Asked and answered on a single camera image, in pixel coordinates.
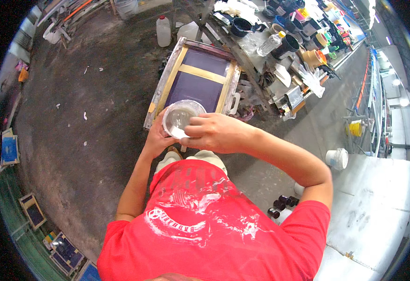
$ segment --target right hand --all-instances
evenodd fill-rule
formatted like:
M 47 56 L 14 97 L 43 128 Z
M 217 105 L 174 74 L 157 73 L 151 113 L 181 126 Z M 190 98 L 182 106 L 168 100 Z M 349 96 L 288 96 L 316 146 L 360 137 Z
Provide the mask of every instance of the right hand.
M 256 128 L 220 113 L 204 113 L 191 117 L 180 144 L 189 148 L 211 150 L 217 153 L 246 152 Z

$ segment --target concrete floor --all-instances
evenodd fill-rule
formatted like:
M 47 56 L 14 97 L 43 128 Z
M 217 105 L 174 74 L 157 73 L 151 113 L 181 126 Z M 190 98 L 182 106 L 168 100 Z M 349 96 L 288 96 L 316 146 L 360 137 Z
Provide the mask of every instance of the concrete floor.
M 20 140 L 20 181 L 93 262 L 147 136 L 142 124 L 168 51 L 157 45 L 155 20 L 168 13 L 158 7 L 123 22 L 102 9 L 77 29 L 67 50 L 35 42 L 13 127 Z M 263 114 L 249 123 L 324 159 L 328 149 L 346 145 L 340 117 L 359 93 L 366 60 L 362 46 L 339 69 L 342 80 L 327 81 L 323 98 L 307 99 L 295 120 Z M 230 179 L 261 210 L 281 194 L 294 195 L 294 181 L 278 168 L 247 155 L 221 157 Z

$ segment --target man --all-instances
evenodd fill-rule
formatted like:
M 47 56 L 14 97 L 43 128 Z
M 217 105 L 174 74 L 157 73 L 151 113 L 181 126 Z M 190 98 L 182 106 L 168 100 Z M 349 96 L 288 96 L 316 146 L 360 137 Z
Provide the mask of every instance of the man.
M 185 133 L 165 138 L 154 121 L 108 224 L 97 262 L 108 280 L 312 280 L 322 260 L 332 203 L 329 168 L 311 153 L 235 118 L 192 117 Z M 160 162 L 142 210 L 152 160 L 179 141 L 200 151 Z M 300 203 L 276 225 L 226 176 L 218 153 L 247 153 L 305 187 Z

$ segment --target white plastic jug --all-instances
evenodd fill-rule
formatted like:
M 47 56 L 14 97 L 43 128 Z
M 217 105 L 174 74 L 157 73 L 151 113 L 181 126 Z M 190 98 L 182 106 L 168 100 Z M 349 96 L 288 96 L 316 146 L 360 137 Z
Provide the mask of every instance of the white plastic jug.
M 165 16 L 156 20 L 156 36 L 160 47 L 167 47 L 171 43 L 171 25 Z

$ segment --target plastic bottle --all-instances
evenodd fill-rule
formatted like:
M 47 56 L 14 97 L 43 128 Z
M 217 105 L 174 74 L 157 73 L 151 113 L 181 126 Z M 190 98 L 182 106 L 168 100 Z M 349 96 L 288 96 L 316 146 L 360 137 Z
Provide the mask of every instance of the plastic bottle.
M 167 47 L 171 43 L 171 24 L 165 16 L 156 20 L 156 36 L 160 47 Z
M 281 45 L 281 40 L 286 36 L 284 31 L 280 31 L 278 34 L 271 35 L 264 43 L 258 47 L 257 53 L 260 57 L 267 56 L 271 51 L 278 48 Z

